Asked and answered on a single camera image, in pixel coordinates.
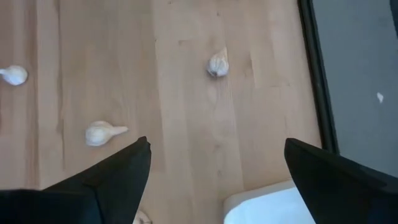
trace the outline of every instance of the garlic stem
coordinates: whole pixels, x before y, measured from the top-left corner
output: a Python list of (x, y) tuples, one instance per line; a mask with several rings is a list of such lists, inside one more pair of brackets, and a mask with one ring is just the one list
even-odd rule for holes
[(111, 128), (109, 131), (110, 131), (110, 133), (113, 135), (113, 136), (115, 136), (115, 135), (118, 135), (118, 134), (121, 134), (121, 133), (125, 133), (126, 131), (128, 131), (129, 129), (127, 128), (127, 127), (124, 127), (124, 126), (116, 126), (116, 127), (113, 127), (113, 128)]

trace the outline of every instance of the light wood grain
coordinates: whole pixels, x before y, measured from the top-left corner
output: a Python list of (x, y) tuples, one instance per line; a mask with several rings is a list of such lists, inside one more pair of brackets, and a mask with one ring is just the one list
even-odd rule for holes
[[(295, 0), (5, 0), (0, 188), (42, 189), (146, 135), (154, 223), (221, 223), (232, 194), (290, 178), (284, 140), (320, 145)], [(228, 48), (230, 73), (207, 60)], [(96, 120), (129, 127), (85, 145)]]

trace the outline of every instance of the garlic clove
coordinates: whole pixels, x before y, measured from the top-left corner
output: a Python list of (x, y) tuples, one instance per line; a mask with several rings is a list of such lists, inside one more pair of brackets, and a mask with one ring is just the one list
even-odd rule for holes
[(138, 210), (132, 224), (152, 224), (152, 221), (144, 212)]
[(229, 63), (226, 47), (214, 54), (207, 65), (207, 72), (213, 77), (223, 77), (228, 74)]
[(11, 85), (20, 85), (27, 80), (27, 71), (18, 65), (11, 65), (6, 69), (0, 69), (0, 74)]
[(125, 133), (127, 127), (114, 127), (105, 121), (95, 121), (86, 129), (86, 144), (88, 146), (102, 146), (113, 136)]

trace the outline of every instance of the white object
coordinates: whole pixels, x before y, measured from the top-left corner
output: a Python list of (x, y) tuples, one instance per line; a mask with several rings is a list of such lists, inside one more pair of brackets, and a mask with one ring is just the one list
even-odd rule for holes
[(132, 224), (152, 224), (152, 221), (144, 212), (138, 210)]
[(384, 100), (384, 96), (381, 93), (377, 93), (377, 98), (379, 99), (380, 104), (383, 102)]
[(86, 144), (89, 146), (102, 146), (113, 136), (125, 133), (128, 130), (124, 126), (114, 127), (105, 121), (95, 121), (86, 130)]
[(23, 84), (27, 79), (27, 71), (18, 65), (11, 65), (6, 69), (0, 69), (0, 74), (11, 85)]
[(226, 47), (213, 55), (207, 65), (207, 72), (213, 77), (223, 77), (228, 74), (229, 63)]
[(292, 180), (231, 196), (224, 215), (224, 224), (315, 224)]

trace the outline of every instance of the garlic bulb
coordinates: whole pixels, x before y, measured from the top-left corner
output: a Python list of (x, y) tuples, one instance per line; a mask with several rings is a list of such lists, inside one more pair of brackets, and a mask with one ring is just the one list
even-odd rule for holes
[(213, 77), (223, 77), (228, 74), (228, 70), (228, 53), (225, 47), (211, 57), (207, 65), (207, 72)]
[(86, 130), (86, 144), (89, 146), (102, 146), (113, 136), (128, 131), (127, 127), (114, 127), (105, 121), (95, 121)]
[(0, 74), (11, 85), (20, 85), (27, 79), (27, 71), (18, 65), (11, 65), (6, 69), (0, 69)]
[(144, 212), (138, 210), (132, 224), (152, 224), (152, 221)]

